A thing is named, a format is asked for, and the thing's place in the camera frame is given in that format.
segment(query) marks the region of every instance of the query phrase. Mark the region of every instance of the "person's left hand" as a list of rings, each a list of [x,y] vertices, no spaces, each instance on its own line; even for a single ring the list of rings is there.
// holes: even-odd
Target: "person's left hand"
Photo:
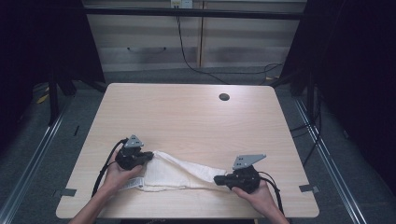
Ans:
[[[124,170],[115,162],[116,156],[119,152],[115,151],[110,159],[110,165],[107,167],[106,178],[102,188],[110,190],[113,194],[121,189],[125,183],[139,175],[142,170],[141,165],[137,165],[132,170]]]

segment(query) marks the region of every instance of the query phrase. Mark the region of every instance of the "wall socket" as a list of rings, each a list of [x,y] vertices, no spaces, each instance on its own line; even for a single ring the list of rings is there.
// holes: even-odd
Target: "wall socket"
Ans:
[[[192,8],[192,0],[171,0],[171,8]]]

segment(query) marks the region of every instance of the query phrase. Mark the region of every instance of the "white cloth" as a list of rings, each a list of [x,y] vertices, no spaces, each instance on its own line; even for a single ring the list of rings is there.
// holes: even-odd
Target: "white cloth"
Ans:
[[[213,177],[225,175],[226,171],[201,164],[181,161],[164,152],[154,151],[154,157],[147,163],[143,191],[167,189],[219,189]]]

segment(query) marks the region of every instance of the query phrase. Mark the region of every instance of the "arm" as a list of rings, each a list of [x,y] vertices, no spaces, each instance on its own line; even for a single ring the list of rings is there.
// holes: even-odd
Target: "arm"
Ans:
[[[268,185],[265,181],[260,182],[260,186],[253,193],[248,194],[242,189],[233,187],[233,192],[240,198],[243,198],[251,203],[254,209],[260,214],[267,217],[273,224],[289,223],[285,216],[277,208],[274,199],[271,195]]]
[[[128,179],[137,176],[142,169],[141,165],[134,167],[131,171],[123,170],[115,161],[118,151],[113,153],[110,165],[107,168],[105,182],[90,201],[70,220],[70,223],[93,223],[107,200],[115,195],[117,191],[125,185]]]

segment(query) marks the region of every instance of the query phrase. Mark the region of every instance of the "wooden tabletop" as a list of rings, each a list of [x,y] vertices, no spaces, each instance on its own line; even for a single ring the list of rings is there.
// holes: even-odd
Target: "wooden tabletop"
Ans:
[[[228,101],[219,96],[226,93]],[[231,173],[238,155],[262,154],[254,164],[279,187],[287,217],[315,217],[318,206],[307,185],[274,89],[257,86],[111,84],[98,109],[56,214],[73,217],[91,198],[92,188],[114,145],[136,134],[143,151],[160,150],[183,161]],[[255,218],[260,214],[231,191],[179,189],[120,191],[100,217]]]

